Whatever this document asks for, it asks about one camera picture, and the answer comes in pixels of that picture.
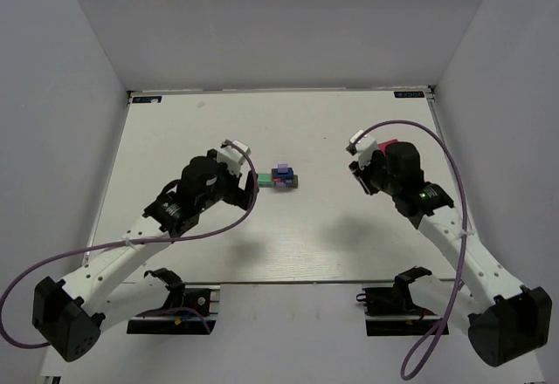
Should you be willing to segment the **pink plastic box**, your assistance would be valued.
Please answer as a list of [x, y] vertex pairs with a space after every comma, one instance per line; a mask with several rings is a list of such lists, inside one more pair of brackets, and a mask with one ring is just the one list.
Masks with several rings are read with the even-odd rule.
[[387, 147], [395, 143], [398, 143], [398, 139], [383, 141], [378, 143], [378, 148], [383, 154], [386, 154]]

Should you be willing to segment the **green rectangular block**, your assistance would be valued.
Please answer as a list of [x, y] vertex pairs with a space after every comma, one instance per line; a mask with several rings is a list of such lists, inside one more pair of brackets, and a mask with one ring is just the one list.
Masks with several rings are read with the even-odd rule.
[[258, 186], [260, 188], [272, 188], [274, 186], [272, 176], [267, 173], [258, 173]]

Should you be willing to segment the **blue rectangular block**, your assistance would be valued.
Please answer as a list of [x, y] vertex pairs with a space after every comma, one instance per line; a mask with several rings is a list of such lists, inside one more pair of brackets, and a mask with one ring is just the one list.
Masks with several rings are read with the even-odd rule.
[[278, 168], [273, 168], [271, 170], [272, 178], [279, 178], [279, 179], [290, 179], [294, 176], [294, 171], [291, 167], [288, 167], [287, 173], [279, 173]]

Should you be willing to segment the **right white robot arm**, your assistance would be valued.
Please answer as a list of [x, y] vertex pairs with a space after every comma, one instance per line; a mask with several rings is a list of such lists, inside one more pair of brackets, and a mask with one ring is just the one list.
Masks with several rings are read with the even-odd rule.
[[452, 198], [424, 178], [420, 155], [409, 142], [379, 147], [370, 137], [349, 145], [356, 157], [349, 169], [367, 195], [382, 192], [397, 212], [433, 243], [455, 270], [465, 291], [424, 267], [398, 274], [393, 290], [404, 308], [424, 308], [447, 320], [469, 340], [476, 354], [498, 367], [547, 344], [551, 297], [528, 288], [462, 225]]

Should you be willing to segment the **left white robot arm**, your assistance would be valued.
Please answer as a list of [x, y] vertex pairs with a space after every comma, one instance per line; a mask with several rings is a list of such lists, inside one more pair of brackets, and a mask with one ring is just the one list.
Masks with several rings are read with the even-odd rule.
[[66, 362], [84, 356], [101, 334], [152, 310], [170, 311], [183, 291], [182, 280], [165, 268], [147, 270], [142, 281], [125, 280], [157, 253], [184, 237], [200, 216], [219, 202], [250, 213], [258, 178], [251, 169], [241, 188], [241, 168], [251, 149], [240, 141], [196, 156], [180, 178], [162, 188], [123, 235], [120, 243], [100, 250], [76, 271], [59, 280], [42, 279], [35, 287], [32, 325]]

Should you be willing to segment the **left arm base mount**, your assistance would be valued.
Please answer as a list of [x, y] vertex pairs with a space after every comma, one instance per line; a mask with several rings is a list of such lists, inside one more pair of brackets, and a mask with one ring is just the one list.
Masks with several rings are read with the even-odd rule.
[[162, 309], [128, 321], [128, 335], [207, 336], [217, 324], [220, 287], [186, 285], [183, 295]]

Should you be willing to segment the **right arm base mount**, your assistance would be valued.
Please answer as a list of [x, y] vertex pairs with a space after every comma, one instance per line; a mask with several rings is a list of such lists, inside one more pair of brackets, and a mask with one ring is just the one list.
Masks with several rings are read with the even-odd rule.
[[425, 308], [407, 305], [389, 286], [363, 288], [355, 300], [364, 310], [368, 337], [420, 337], [440, 320]]

